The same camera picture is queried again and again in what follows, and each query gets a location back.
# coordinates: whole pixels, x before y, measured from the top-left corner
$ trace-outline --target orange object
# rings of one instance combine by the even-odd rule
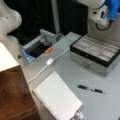
[[[48,49],[45,51],[45,53],[46,53],[46,54],[49,54],[51,51],[52,51],[52,48],[50,47],[50,48],[48,48]]]

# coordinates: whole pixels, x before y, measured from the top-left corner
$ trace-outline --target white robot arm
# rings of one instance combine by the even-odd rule
[[[115,20],[120,8],[119,0],[76,0],[89,9],[89,18],[95,23],[107,26],[109,20]]]
[[[20,14],[10,9],[4,0],[0,0],[0,42],[5,45],[15,60],[24,67],[27,60],[21,51],[18,40],[13,36],[8,36],[8,33],[18,28],[21,23]]]

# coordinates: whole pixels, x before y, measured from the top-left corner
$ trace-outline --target black background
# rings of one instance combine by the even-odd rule
[[[40,34],[40,29],[55,33],[51,0],[5,0],[7,5],[18,11],[22,25],[10,34],[15,35],[21,44],[26,44]],[[87,7],[73,0],[57,0],[60,29],[63,34],[87,33]]]

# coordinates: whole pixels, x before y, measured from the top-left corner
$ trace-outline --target table surface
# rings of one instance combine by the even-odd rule
[[[68,49],[69,45],[79,37],[79,35],[74,33],[68,34],[53,46],[51,54],[42,54],[31,64],[27,65],[23,69],[27,81],[45,66],[48,58],[55,58],[55,56]],[[29,84],[30,90],[32,91],[55,70],[74,94],[83,102],[81,111],[88,120],[118,120],[120,117],[120,64],[107,77],[104,77],[72,61],[70,55],[69,51],[55,61],[52,66],[48,67]],[[80,84],[104,90],[106,94],[79,89],[77,86]]]

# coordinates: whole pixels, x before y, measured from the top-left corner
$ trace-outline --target black pen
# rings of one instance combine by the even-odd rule
[[[105,94],[105,92],[103,90],[98,90],[98,89],[90,88],[90,87],[87,87],[87,86],[84,86],[84,85],[79,85],[78,88]]]

